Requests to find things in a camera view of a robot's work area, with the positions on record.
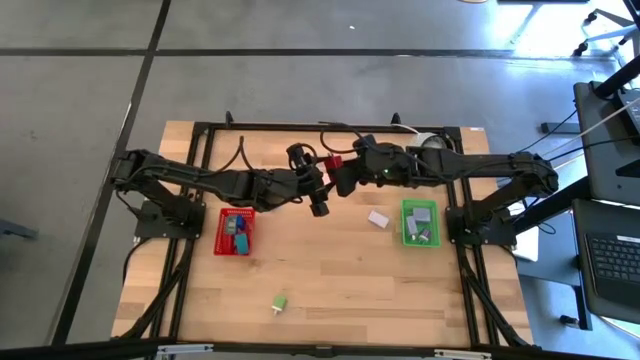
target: wooden table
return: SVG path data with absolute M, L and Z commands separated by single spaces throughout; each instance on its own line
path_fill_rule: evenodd
M 168 122 L 160 144 L 164 157 L 185 161 L 192 122 Z M 233 131 L 215 133 L 210 169 L 233 155 L 244 135 L 254 167 L 287 167 L 285 149 L 306 142 L 322 149 L 315 132 Z M 375 134 L 378 141 L 407 145 L 412 135 Z M 488 153 L 483 129 L 462 128 L 467 154 Z M 334 148 L 349 148 L 353 134 L 329 133 Z M 198 149 L 200 164 L 203 149 Z M 231 168 L 244 169 L 238 159 Z M 473 179 L 475 199 L 496 189 L 493 179 Z M 458 201 L 462 192 L 458 191 Z M 442 247 L 409 248 L 401 242 L 400 202 L 435 200 L 440 210 Z M 330 214 L 314 218 L 305 204 L 288 204 L 258 214 L 249 257 L 213 256 L 219 210 L 229 207 L 205 194 L 206 221 L 197 240 L 184 303 L 179 339 L 189 341 L 283 344 L 451 346 L 469 345 L 455 248 L 448 242 L 443 211 L 445 186 L 405 189 L 358 186 L 348 198 L 332 192 Z M 391 223 L 379 229 L 367 221 L 372 209 Z M 128 330 L 158 290 L 167 239 L 154 239 L 131 258 L 112 334 Z M 513 258 L 485 246 L 492 298 L 506 319 L 532 340 Z M 288 304 L 273 315 L 271 303 L 284 294 Z M 162 334 L 173 308 L 169 299 Z M 481 341 L 488 342 L 479 300 L 475 299 Z

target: white cable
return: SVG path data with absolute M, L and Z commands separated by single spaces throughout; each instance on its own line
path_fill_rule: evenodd
M 623 332 L 627 333 L 627 335 L 629 335 L 629 336 L 633 336 L 633 337 L 634 337 L 634 338 L 636 338 L 636 339 L 640 339 L 640 336 L 638 336 L 638 334 L 634 333 L 633 331 L 630 331 L 630 330 L 627 330 L 627 329 L 623 328 L 622 326 L 620 326 L 620 325 L 616 324 L 615 322 L 613 322 L 613 321 L 609 320 L 609 319 L 608 319 L 608 318 L 606 318 L 606 317 L 603 317 L 603 316 L 598 316 L 598 317 L 599 317 L 602 321 L 604 321 L 604 322 L 606 322 L 607 324 L 609 324 L 609 325 L 613 326 L 614 328 L 616 328 L 616 329 L 618 329 L 618 330 L 620 330 L 620 331 L 623 331 Z
M 562 149 L 563 147 L 565 147 L 565 146 L 569 145 L 570 143 L 574 142 L 575 140 L 577 140 L 577 139 L 581 138 L 582 136 L 584 136 L 584 135 L 586 135 L 586 134 L 590 133 L 593 129 L 595 129 L 595 128 L 597 128 L 598 126 L 600 126 L 600 125 L 604 124 L 605 122 L 609 121 L 610 119 L 613 119 L 616 115 L 618 115 L 618 114 L 619 114 L 619 113 L 621 113 L 622 111 L 626 110 L 629 106 L 631 106 L 631 105 L 633 105 L 633 104 L 637 103 L 638 101 L 640 101 L 640 97 L 639 97 L 639 98 L 637 98 L 637 99 L 635 99 L 635 100 L 633 100 L 632 102 L 628 103 L 627 105 L 625 105 L 625 106 L 621 107 L 620 109 L 618 109 L 618 110 L 614 111 L 611 115 L 607 116 L 606 118 L 604 118 L 604 119 L 602 119 L 602 120 L 598 121 L 598 123 L 597 123 L 597 124 L 595 124 L 595 125 L 591 126 L 591 127 L 590 127 L 590 128 L 588 128 L 587 130 L 585 130 L 585 131 L 581 132 L 579 135 L 577 135 L 577 136 L 576 136 L 576 137 L 574 137 L 573 139 L 571 139 L 571 140 L 569 140 L 569 141 L 565 142 L 564 144 L 562 144 L 562 145 L 560 145 L 560 146 L 558 146 L 558 147 L 556 147 L 556 148 L 554 148 L 554 149 L 552 149 L 552 150 L 550 150 L 550 151 L 547 151 L 546 153 L 542 154 L 542 157 L 543 157 L 543 158 L 545 158 L 545 157 L 547 157 L 547 155 L 551 154 L 552 152 L 554 152 L 554 151 L 556 151 L 556 150 L 559 150 L 559 149 Z
M 407 125 L 403 125 L 403 124 L 391 124 L 391 126 L 398 126 L 398 127 L 401 127 L 401 128 L 405 128 L 405 129 L 407 129 L 409 131 L 413 131 L 416 134 L 420 134 L 420 131 L 412 128 L 411 126 L 407 126 Z

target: chair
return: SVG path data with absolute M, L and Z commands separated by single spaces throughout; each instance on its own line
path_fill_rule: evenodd
M 592 41 L 610 39 L 617 36 L 622 36 L 622 40 L 618 43 L 619 45 L 624 45 L 629 39 L 632 39 L 634 56 L 638 56 L 640 53 L 640 30 L 638 30 L 638 26 L 640 25 L 640 16 L 638 16 L 637 9 L 640 8 L 640 0 L 623 0 L 623 2 L 626 5 L 627 10 L 629 10 L 633 20 L 625 19 L 608 11 L 595 9 L 584 20 L 585 24 L 590 24 L 598 18 L 598 15 L 602 15 L 622 26 L 622 29 L 585 39 L 584 42 L 578 45 L 578 48 L 573 51 L 574 56 L 582 55 L 582 53 L 589 48 L 589 43 Z

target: small cube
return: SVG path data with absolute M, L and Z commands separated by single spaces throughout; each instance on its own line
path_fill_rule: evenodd
M 233 237 L 233 243 L 236 246 L 238 255 L 247 255 L 249 253 L 249 238 L 247 234 L 236 234 Z
M 237 216 L 229 216 L 227 217 L 227 221 L 224 226 L 224 232 L 227 235 L 234 235 L 236 233 L 236 225 L 238 218 Z
M 409 230 L 409 235 L 411 235 L 411 238 L 415 239 L 416 235 L 418 234 L 418 225 L 416 224 L 416 220 L 413 216 L 407 216 L 406 222 L 407 230 Z
M 424 229 L 422 233 L 420 233 L 420 236 L 418 236 L 418 238 L 424 242 L 428 242 L 430 236 L 431 236 L 431 231 L 429 231 L 429 229 Z
M 284 307 L 287 305 L 287 298 L 284 295 L 278 295 L 273 299 L 273 304 L 271 308 L 273 309 L 273 315 L 277 315 L 279 312 L 284 310 Z
M 369 221 L 383 229 L 387 227 L 387 224 L 389 224 L 389 218 L 375 210 L 371 210 L 371 213 L 369 214 Z
M 430 223 L 431 222 L 431 210 L 425 208 L 413 209 L 413 217 L 417 222 Z
M 247 221 L 242 217 L 242 215 L 238 215 L 236 219 L 236 231 L 237 230 L 244 231 L 246 230 L 246 227 L 247 227 Z

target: white block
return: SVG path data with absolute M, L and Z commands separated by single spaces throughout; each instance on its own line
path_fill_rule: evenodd
M 380 214 L 375 210 L 371 210 L 371 213 L 369 214 L 369 221 L 371 221 L 372 223 L 378 225 L 383 229 L 386 228 L 387 225 L 389 224 L 389 218 Z

